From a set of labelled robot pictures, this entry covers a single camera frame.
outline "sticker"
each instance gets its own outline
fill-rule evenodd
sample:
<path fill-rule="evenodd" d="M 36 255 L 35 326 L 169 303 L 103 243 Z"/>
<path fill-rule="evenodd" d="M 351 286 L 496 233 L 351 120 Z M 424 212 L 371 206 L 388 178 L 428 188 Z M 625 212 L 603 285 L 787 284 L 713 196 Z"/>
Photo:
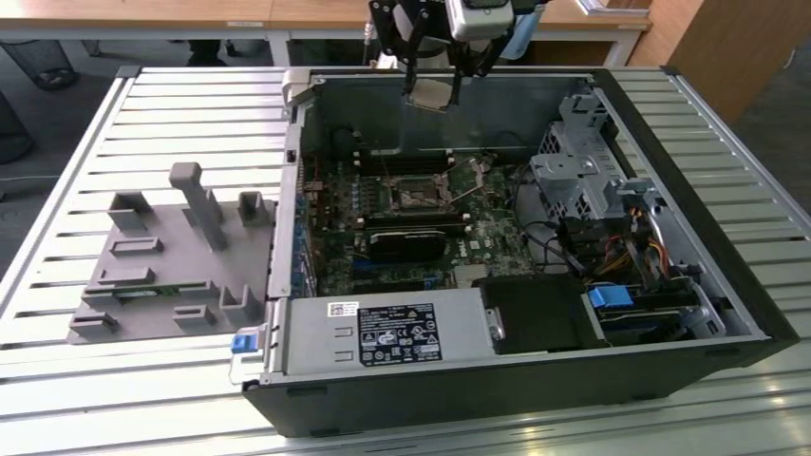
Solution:
<path fill-rule="evenodd" d="M 357 313 L 360 360 L 365 367 L 443 360 L 433 304 L 363 309 L 357 309 L 356 302 L 351 304 Z"/>
<path fill-rule="evenodd" d="M 228 21 L 228 27 L 264 27 L 264 22 L 253 22 L 253 21 Z"/>
<path fill-rule="evenodd" d="M 331 302 L 327 305 L 327 316 L 355 316 L 357 314 L 357 301 Z"/>

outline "wooden table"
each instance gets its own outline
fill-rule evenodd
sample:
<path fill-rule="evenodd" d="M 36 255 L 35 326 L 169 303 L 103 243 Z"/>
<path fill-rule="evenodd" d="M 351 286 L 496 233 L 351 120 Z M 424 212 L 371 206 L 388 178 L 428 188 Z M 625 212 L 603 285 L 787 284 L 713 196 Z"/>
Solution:
<path fill-rule="evenodd" d="M 0 39 L 261 39 L 272 2 L 0 0 Z"/>
<path fill-rule="evenodd" d="M 275 65 L 291 65 L 289 40 L 360 40 L 367 20 L 367 0 L 273 0 L 267 39 Z M 588 16 L 576 0 L 553 0 L 532 40 L 611 42 L 604 64 L 624 66 L 649 24 L 639 16 Z"/>

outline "blue latch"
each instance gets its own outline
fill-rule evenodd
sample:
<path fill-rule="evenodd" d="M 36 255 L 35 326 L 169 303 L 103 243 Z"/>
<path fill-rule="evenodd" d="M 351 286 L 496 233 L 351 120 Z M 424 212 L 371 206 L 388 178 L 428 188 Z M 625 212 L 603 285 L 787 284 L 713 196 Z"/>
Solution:
<path fill-rule="evenodd" d="M 628 289 L 621 285 L 595 287 L 588 292 L 595 309 L 600 307 L 627 307 L 633 305 Z"/>
<path fill-rule="evenodd" d="M 231 342 L 231 353 L 252 353 L 259 350 L 259 335 L 257 334 L 237 334 Z"/>

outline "green circuit board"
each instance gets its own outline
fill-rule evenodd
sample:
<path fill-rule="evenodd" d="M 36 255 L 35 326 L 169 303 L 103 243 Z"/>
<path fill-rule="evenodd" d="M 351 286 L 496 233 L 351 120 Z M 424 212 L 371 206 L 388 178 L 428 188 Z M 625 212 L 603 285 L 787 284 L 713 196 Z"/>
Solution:
<path fill-rule="evenodd" d="M 333 163 L 317 187 L 311 223 L 313 234 L 317 295 L 352 295 L 457 288 L 457 266 L 481 265 L 488 276 L 527 275 L 533 260 L 520 239 L 520 230 L 505 201 L 508 178 L 499 167 L 477 174 L 469 160 L 479 154 L 456 154 L 459 165 L 445 175 L 360 177 L 349 163 Z M 456 200 L 440 208 L 437 201 Z M 417 263 L 375 263 L 367 256 L 371 234 L 356 221 L 369 212 L 441 211 L 468 214 L 468 229 L 448 237 L 441 258 Z"/>

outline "wooden cabinet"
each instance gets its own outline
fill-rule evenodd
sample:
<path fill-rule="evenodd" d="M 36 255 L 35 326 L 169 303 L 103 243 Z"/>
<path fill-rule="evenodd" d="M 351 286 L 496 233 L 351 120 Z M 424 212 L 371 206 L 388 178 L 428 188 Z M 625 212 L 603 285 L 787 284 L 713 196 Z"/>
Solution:
<path fill-rule="evenodd" d="M 732 123 L 811 32 L 810 0 L 653 0 L 628 64 L 675 66 Z"/>

